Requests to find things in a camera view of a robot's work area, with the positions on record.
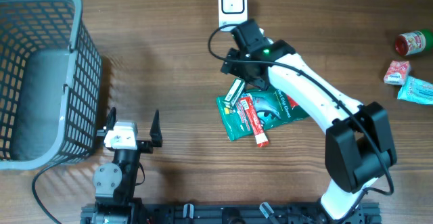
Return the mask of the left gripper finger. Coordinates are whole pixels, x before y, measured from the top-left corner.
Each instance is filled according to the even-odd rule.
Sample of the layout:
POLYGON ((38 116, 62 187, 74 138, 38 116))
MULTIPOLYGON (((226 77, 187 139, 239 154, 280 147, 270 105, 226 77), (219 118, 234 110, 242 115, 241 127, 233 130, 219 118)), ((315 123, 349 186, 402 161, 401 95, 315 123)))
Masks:
POLYGON ((162 138, 162 131, 160 128, 160 113, 159 110, 155 111, 154 118, 152 121, 152 126, 150 129, 150 137, 152 140, 152 146, 153 147, 162 147, 163 144, 163 138, 162 138))
POLYGON ((116 108, 112 107, 106 117, 106 123, 103 127, 103 130, 109 131, 114 128, 114 125, 116 123, 116 108))

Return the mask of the red toothpaste tube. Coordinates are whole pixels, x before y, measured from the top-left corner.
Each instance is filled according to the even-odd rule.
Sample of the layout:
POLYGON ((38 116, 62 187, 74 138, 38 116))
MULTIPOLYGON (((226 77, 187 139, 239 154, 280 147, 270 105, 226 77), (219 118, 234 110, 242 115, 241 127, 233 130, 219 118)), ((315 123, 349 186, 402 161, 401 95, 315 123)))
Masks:
POLYGON ((265 131, 262 128, 256 110, 252 103, 252 99, 249 96, 241 97, 240 104, 244 108, 248 120, 250 121, 257 146, 260 148, 267 146, 269 144, 269 140, 267 139, 265 131))

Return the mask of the green 3M gloves package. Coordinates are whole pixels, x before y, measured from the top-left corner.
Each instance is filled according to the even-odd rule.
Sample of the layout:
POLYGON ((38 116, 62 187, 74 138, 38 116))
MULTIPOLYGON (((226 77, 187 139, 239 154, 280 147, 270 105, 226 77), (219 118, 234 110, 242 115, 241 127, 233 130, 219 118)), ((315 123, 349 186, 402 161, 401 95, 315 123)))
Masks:
MULTIPOLYGON (((273 87, 269 87, 266 91, 250 89, 242 94, 242 97, 245 96, 252 98, 258 119, 265 131, 309 117, 294 100, 273 87)), ((216 104, 229 140, 235 141, 252 135, 250 121, 240 102, 237 102, 233 108, 227 108, 223 103, 224 97, 217 97, 216 104)))

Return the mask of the red white small packet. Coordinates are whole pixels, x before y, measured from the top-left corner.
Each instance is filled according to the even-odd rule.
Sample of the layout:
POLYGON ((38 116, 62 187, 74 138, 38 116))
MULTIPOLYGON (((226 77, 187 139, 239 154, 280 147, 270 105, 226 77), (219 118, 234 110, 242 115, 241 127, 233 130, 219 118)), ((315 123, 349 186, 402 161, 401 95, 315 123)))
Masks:
POLYGON ((384 82, 389 85, 404 85, 410 71, 411 65, 409 61, 393 60, 386 71, 384 82))

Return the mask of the light green wipes packet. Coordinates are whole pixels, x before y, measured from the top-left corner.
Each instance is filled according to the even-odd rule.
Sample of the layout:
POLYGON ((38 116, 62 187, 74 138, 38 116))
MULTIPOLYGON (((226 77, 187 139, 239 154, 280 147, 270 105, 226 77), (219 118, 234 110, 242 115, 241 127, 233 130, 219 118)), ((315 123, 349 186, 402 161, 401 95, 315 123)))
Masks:
POLYGON ((432 84, 408 76, 398 92, 397 99, 423 105, 432 105, 432 84))

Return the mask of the green lid plastic jar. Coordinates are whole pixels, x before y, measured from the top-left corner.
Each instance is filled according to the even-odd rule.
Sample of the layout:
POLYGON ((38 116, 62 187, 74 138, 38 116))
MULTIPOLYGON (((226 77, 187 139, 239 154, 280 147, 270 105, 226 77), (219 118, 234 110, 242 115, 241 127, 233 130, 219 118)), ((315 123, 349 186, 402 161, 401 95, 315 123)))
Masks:
POLYGON ((432 31, 422 29, 400 34, 394 46, 396 52, 401 56, 425 53, 432 49, 432 31))

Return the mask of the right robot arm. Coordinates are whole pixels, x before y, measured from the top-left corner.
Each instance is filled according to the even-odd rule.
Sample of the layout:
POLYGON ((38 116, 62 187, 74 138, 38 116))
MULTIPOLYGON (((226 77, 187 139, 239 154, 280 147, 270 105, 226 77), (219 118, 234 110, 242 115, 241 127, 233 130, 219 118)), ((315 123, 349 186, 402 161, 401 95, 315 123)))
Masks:
POLYGON ((387 111, 364 105, 311 70, 283 40, 272 41, 255 20, 226 24, 237 47, 222 57, 221 71, 259 89, 274 87, 291 97, 325 134, 325 167, 331 181, 319 200, 328 223, 344 223, 370 192, 394 193, 390 167, 397 161, 387 111))

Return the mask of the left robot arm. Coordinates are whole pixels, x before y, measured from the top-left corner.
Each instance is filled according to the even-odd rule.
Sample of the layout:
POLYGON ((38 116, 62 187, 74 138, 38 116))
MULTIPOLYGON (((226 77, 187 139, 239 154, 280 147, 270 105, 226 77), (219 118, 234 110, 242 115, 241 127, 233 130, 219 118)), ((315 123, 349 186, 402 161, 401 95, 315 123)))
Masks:
POLYGON ((149 140, 137 138, 134 121, 116 119, 113 107, 106 125, 97 132, 105 148, 113 151, 113 160, 97 168, 93 174, 95 204, 82 208, 81 223, 152 223, 141 198, 134 197, 135 188, 143 184, 137 181, 138 172, 144 172, 140 163, 142 154, 151 154, 154 148, 162 147, 160 113, 155 111, 149 140))

